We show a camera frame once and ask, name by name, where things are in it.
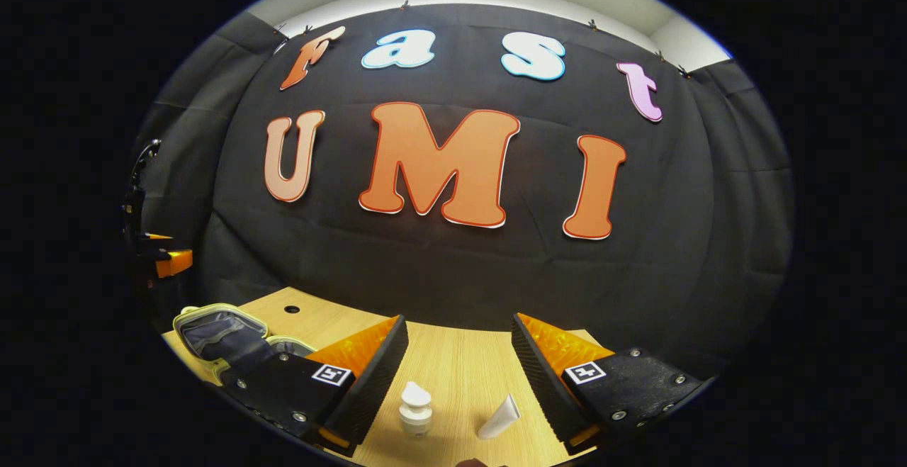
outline letter m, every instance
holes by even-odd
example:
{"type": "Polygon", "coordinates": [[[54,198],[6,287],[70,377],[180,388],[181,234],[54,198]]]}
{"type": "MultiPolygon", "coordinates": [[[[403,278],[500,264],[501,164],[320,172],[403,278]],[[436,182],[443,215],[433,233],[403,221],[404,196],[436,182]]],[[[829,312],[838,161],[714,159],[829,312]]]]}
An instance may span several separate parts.
{"type": "Polygon", "coordinates": [[[372,183],[359,195],[362,208],[385,214],[402,210],[404,198],[396,192],[399,170],[417,214],[428,214],[456,176],[453,198],[441,207],[445,219],[471,227],[505,223],[501,178],[509,140],[519,132],[518,119],[498,111],[473,111],[438,147],[418,104],[381,104],[372,118],[378,123],[378,145],[372,183]]]}

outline table surface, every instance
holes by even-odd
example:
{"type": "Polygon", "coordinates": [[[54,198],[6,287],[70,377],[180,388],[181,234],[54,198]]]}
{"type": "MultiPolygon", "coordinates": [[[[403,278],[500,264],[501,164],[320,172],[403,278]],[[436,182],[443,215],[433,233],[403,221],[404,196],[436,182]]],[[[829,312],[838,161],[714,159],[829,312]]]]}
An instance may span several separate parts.
{"type": "MultiPolygon", "coordinates": [[[[240,309],[266,322],[269,334],[295,337],[315,349],[389,318],[292,288],[263,296],[240,309]],[[284,308],[288,305],[298,306],[300,312],[287,313],[284,308]]],[[[578,456],[567,454],[545,420],[513,351],[509,332],[409,321],[406,325],[409,347],[366,440],[356,448],[354,463],[368,467],[454,467],[458,461],[479,458],[489,467],[532,467],[554,465],[578,456]],[[405,434],[399,418],[400,395],[409,381],[432,395],[432,428],[421,438],[405,434]],[[508,393],[516,400],[522,417],[498,437],[480,440],[476,432],[508,393]]],[[[596,342],[584,330],[571,332],[596,342]]],[[[196,376],[216,383],[175,332],[166,332],[163,338],[196,376]]]]}

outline white cap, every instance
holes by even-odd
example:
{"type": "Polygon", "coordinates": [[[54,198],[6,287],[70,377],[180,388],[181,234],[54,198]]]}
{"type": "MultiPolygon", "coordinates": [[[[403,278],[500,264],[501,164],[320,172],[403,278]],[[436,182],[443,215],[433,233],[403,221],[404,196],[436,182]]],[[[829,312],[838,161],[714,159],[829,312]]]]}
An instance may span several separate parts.
{"type": "Polygon", "coordinates": [[[432,402],[432,396],[415,382],[407,382],[406,389],[402,390],[402,402],[411,407],[424,407],[432,402]]]}

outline white tube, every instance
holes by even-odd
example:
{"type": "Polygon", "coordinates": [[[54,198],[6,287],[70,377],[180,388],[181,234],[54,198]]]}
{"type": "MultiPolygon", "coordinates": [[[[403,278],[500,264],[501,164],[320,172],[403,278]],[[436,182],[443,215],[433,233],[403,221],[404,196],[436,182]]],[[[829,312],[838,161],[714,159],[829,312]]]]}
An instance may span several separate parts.
{"type": "Polygon", "coordinates": [[[498,407],[492,419],[479,429],[479,438],[483,441],[493,439],[501,434],[513,422],[519,419],[519,409],[516,408],[516,402],[513,395],[508,395],[504,403],[498,407]]]}

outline orange letter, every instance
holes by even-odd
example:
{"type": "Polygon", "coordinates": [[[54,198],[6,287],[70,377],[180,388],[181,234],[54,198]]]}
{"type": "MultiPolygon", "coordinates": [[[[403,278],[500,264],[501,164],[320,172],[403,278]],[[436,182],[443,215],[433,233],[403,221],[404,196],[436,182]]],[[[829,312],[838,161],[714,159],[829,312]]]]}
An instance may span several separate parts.
{"type": "Polygon", "coordinates": [[[612,233],[608,210],[618,166],[626,160],[626,151],[615,141],[598,135],[581,135],[576,144],[586,157],[586,167],[582,171],[580,198],[573,215],[564,221],[564,233],[573,238],[602,240],[612,233]]]}
{"type": "Polygon", "coordinates": [[[330,41],[340,38],[340,35],[343,35],[343,32],[346,30],[347,28],[343,26],[337,29],[331,29],[331,31],[328,31],[324,35],[321,35],[302,46],[299,50],[299,57],[295,60],[295,64],[293,64],[292,69],[289,71],[289,75],[286,76],[286,79],[284,79],[284,82],[281,84],[281,91],[300,82],[303,77],[305,77],[305,74],[308,73],[308,67],[318,63],[318,60],[321,60],[321,55],[327,50],[327,46],[331,43],[330,41]]]}
{"type": "Polygon", "coordinates": [[[505,223],[507,214],[498,200],[507,146],[519,132],[518,119],[498,111],[473,111],[439,148],[418,104],[381,104],[372,110],[372,118],[378,122],[378,147],[372,183],[359,195],[362,208],[385,214],[402,210],[404,199],[396,193],[399,167],[417,214],[428,214],[456,174],[453,198],[441,207],[441,215],[471,227],[505,223]]]}
{"type": "Polygon", "coordinates": [[[308,186],[308,171],[312,166],[312,145],[315,128],[325,121],[324,111],[308,111],[295,121],[299,128],[299,141],[295,147],[295,169],[292,179],[281,173],[281,154],[286,132],[293,124],[289,118],[277,118],[268,124],[268,147],[265,148],[265,186],[274,198],[294,202],[301,198],[308,186]]]}

